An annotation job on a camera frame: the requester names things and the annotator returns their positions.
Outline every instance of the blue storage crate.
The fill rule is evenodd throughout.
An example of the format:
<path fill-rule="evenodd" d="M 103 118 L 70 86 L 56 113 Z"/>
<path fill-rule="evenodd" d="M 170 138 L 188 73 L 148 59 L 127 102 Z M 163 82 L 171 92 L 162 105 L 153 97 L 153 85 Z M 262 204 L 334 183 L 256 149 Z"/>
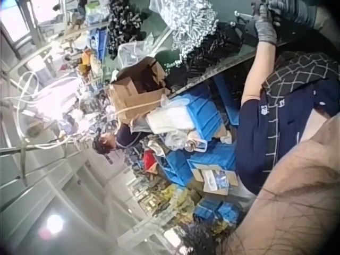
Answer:
<path fill-rule="evenodd" d="M 223 123 L 222 117 L 211 99 L 208 86 L 203 82 L 174 99 L 187 98 L 189 115 L 200 137 L 211 141 Z"/>
<path fill-rule="evenodd" d="M 155 159 L 171 182 L 185 187 L 193 178 L 191 169 L 186 161 L 186 153 L 183 151 L 169 152 L 165 157 L 167 166 L 163 164 L 161 157 L 155 156 Z"/>
<path fill-rule="evenodd" d="M 221 204 L 222 204 L 221 201 L 211 198 L 203 198 L 196 205 L 193 214 L 195 216 L 203 218 L 206 221 L 213 221 L 217 216 L 218 208 L 221 206 Z"/>
<path fill-rule="evenodd" d="M 214 81 L 227 111 L 230 124 L 238 126 L 240 109 L 233 100 L 229 84 L 225 82 L 222 74 L 215 75 Z"/>
<path fill-rule="evenodd" d="M 191 169 L 197 169 L 195 164 L 218 165 L 223 170 L 235 170 L 235 144 L 225 144 L 219 141 L 210 143 L 205 153 L 195 152 L 186 160 Z"/>
<path fill-rule="evenodd" d="M 103 61 L 106 49 L 107 31 L 106 28 L 97 29 L 96 42 L 97 42 L 97 58 Z"/>
<path fill-rule="evenodd" d="M 217 210 L 217 215 L 231 226 L 235 226 L 240 217 L 240 210 L 232 203 L 223 202 Z"/>

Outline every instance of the cardboard box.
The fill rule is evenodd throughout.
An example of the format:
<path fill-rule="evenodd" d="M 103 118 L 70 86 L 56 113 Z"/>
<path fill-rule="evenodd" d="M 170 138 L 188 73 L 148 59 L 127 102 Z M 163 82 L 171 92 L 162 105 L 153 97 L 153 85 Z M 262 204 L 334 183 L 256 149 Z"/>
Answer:
<path fill-rule="evenodd" d="M 203 174 L 203 171 L 206 171 L 206 170 L 219 171 L 219 172 L 222 171 L 223 173 L 225 173 L 230 185 L 232 185 L 232 186 L 238 186 L 239 185 L 236 173 L 234 171 L 223 170 L 218 165 L 194 164 L 194 166 L 195 166 L 195 169 L 194 168 L 191 169 L 192 174 L 193 174 L 196 181 L 204 184 L 204 186 L 203 186 L 204 192 L 208 192 L 208 193 L 211 193 L 211 194 L 224 195 L 224 196 L 228 195 L 228 189 L 220 189 L 220 190 L 216 190 L 216 191 L 212 191 L 210 189 L 208 183 L 205 182 L 205 177 L 204 177 L 204 174 Z"/>
<path fill-rule="evenodd" d="M 169 93 L 164 88 L 165 72 L 158 62 L 154 64 L 155 61 L 152 57 L 144 58 L 136 65 L 121 70 L 116 81 L 110 84 L 111 102 L 121 122 L 129 124 L 131 120 L 157 108 L 160 106 L 162 94 Z M 161 86 L 157 90 L 145 92 L 141 79 L 143 71 L 151 65 L 153 65 L 152 71 L 155 74 L 153 79 Z"/>

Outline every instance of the checkered vest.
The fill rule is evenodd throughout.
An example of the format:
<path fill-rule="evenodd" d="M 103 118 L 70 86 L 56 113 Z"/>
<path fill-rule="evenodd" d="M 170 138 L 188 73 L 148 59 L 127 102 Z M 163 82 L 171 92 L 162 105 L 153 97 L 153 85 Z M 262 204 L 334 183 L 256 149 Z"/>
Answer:
<path fill-rule="evenodd" d="M 339 79 L 339 64 L 323 53 L 283 52 L 275 71 L 262 85 L 268 102 L 268 130 L 265 169 L 277 163 L 280 142 L 278 107 L 284 97 L 300 86 L 320 79 Z"/>

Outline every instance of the gloved hand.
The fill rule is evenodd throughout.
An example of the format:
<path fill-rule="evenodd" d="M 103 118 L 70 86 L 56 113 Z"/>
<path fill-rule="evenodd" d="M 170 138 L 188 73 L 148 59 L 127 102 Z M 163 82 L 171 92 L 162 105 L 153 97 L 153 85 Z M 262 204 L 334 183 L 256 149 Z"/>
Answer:
<path fill-rule="evenodd" d="M 268 7 L 287 20 L 314 28 L 316 6 L 308 6 L 302 0 L 269 0 Z"/>
<path fill-rule="evenodd" d="M 258 33 L 259 41 L 276 45 L 277 35 L 273 27 L 273 19 L 265 5 L 260 7 L 260 15 L 255 15 L 255 27 Z"/>

